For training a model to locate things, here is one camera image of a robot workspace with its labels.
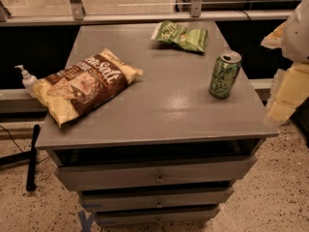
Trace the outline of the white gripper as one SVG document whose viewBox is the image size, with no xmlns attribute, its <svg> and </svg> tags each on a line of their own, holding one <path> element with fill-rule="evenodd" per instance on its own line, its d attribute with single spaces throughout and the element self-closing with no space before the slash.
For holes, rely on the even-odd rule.
<svg viewBox="0 0 309 232">
<path fill-rule="evenodd" d="M 309 0 L 302 0 L 286 23 L 281 23 L 265 36 L 261 46 L 274 49 L 282 46 L 282 54 L 293 63 L 286 71 L 275 74 L 267 101 L 266 120 L 285 123 L 309 98 Z"/>
</svg>

